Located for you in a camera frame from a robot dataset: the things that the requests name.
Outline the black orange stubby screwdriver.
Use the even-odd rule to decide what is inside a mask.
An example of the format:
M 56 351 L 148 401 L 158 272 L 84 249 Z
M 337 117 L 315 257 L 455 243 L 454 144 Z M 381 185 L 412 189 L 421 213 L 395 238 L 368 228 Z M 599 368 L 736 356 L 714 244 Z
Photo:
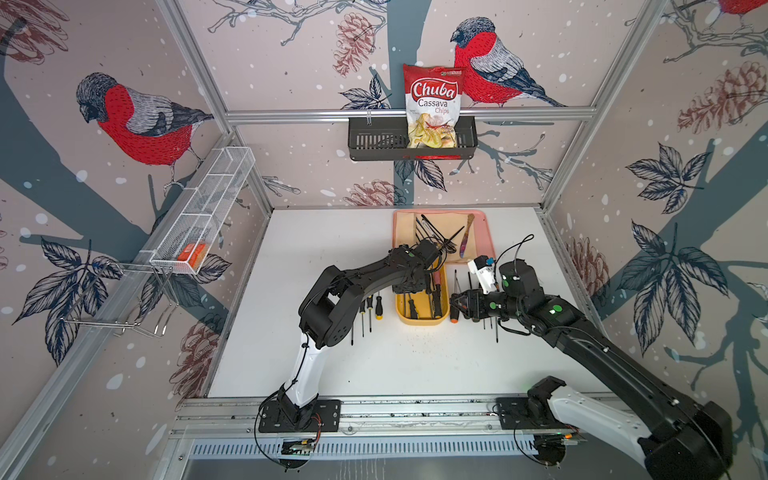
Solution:
M 460 310 L 455 305 L 455 302 L 458 296 L 460 295 L 460 293 L 461 293 L 461 286 L 458 279 L 458 272 L 454 271 L 454 281 L 452 286 L 452 292 L 449 299 L 449 302 L 450 302 L 449 318 L 453 324 L 457 324 L 459 322 Z

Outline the slim black yellow-capped screwdriver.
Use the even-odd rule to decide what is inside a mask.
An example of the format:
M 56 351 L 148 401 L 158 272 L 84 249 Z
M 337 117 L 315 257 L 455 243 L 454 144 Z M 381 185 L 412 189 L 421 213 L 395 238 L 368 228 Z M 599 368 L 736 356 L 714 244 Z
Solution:
M 377 292 L 375 296 L 375 317 L 377 320 L 383 319 L 383 302 L 381 292 Z

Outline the large yellow black screwdriver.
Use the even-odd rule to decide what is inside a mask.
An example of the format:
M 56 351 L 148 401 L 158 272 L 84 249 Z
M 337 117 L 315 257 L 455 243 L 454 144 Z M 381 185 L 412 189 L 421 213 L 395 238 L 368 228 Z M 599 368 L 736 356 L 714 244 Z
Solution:
M 366 298 L 366 311 L 368 315 L 368 329 L 369 333 L 372 333 L 372 317 L 373 317 L 373 295 L 369 295 Z

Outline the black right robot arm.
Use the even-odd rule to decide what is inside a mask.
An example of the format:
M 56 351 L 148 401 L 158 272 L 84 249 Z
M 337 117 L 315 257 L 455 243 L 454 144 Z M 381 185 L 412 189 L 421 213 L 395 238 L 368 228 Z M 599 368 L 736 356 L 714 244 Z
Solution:
M 560 350 L 614 393 L 618 410 L 585 398 L 548 376 L 528 391 L 528 417 L 583 430 L 644 466 L 654 479 L 721 479 L 733 464 L 732 420 L 718 404 L 700 404 L 651 374 L 610 342 L 573 304 L 548 295 L 523 260 L 496 265 L 469 261 L 476 289 L 454 293 L 451 306 L 471 319 L 493 319 L 501 330 L 534 336 Z

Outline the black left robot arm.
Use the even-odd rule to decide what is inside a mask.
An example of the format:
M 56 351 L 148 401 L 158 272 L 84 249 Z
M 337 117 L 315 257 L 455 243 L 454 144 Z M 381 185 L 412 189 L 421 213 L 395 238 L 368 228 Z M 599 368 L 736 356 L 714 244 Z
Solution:
M 290 378 L 276 393 L 281 412 L 294 427 L 309 424 L 319 395 L 325 351 L 352 331 L 364 300 L 388 287 L 396 294 L 425 290 L 446 250 L 445 242 L 426 239 L 414 246 L 393 248 L 383 259 L 363 267 L 341 270 L 332 265 L 323 270 L 299 306 L 303 334 L 300 353 Z

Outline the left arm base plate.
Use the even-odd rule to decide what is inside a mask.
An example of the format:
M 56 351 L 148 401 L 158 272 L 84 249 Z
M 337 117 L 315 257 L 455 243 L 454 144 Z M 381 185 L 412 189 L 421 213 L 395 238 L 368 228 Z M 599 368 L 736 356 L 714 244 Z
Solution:
M 259 433 L 337 432 L 342 402 L 337 399 L 310 402 L 295 408 L 289 400 L 270 400 L 258 415 Z

